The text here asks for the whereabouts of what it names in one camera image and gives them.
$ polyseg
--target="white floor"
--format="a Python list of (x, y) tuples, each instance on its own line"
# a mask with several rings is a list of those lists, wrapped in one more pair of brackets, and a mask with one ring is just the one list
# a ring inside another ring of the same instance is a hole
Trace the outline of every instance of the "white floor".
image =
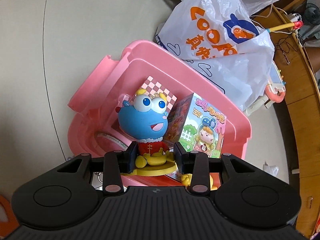
[[(118, 59), (131, 41), (152, 40), (177, 3), (0, 0), (0, 194), (10, 198), (18, 186), (72, 156), (71, 96), (105, 55)], [(274, 109), (260, 109), (250, 121), (246, 160), (259, 168), (265, 161), (279, 166), (278, 178), (288, 182)]]

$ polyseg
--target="toy cash register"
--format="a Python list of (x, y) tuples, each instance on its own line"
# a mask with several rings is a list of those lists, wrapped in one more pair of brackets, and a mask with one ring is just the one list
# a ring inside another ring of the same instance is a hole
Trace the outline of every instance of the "toy cash register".
[(277, 65), (272, 61), (270, 70), (270, 77), (265, 89), (268, 98), (276, 103), (282, 102), (285, 95), (285, 82), (282, 80), (283, 76), (280, 75), (281, 70), (278, 70)]
[(266, 108), (270, 108), (274, 102), (282, 102), (285, 95), (285, 82), (283, 81), (283, 76), (280, 75), (280, 72), (281, 70), (278, 70), (276, 63), (272, 61), (270, 76), (268, 79), (268, 84), (264, 90), (264, 94), (263, 96), (258, 97), (251, 106), (244, 110), (243, 113), (246, 116), (252, 114), (262, 105), (265, 105)]

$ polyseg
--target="cardboard box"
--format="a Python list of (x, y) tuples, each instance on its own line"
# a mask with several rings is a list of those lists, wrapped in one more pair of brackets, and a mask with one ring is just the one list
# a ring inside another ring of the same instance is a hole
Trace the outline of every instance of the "cardboard box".
[(219, 158), (227, 117), (196, 93), (176, 103), (168, 116), (164, 141), (180, 142), (186, 151), (201, 151)]

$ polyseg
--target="pink toy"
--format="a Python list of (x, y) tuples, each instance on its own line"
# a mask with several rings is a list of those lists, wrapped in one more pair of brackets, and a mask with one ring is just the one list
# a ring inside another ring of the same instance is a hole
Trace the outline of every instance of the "pink toy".
[[(120, 61), (106, 56), (71, 98), (68, 106), (76, 111), (68, 131), (68, 142), (75, 155), (87, 152), (93, 157), (105, 154), (98, 145), (99, 131), (129, 145), (130, 138), (119, 129), (115, 108), (131, 100), (143, 82), (152, 76), (167, 87), (177, 100), (195, 92), (215, 105), (227, 117), (222, 152), (244, 158), (251, 138), (251, 125), (244, 114), (209, 80), (150, 41), (134, 41)], [(108, 150), (123, 147), (109, 140)]]
[(276, 63), (272, 61), (270, 77), (264, 90), (267, 97), (276, 103), (281, 103), (285, 96), (285, 82), (282, 80), (283, 76), (280, 75), (280, 71)]

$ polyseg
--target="figurine mouth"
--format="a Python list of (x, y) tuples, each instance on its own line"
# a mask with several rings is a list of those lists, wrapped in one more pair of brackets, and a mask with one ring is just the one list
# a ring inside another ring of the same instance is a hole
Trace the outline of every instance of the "figurine mouth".
[(160, 131), (163, 127), (163, 122), (150, 125), (150, 127), (153, 131)]

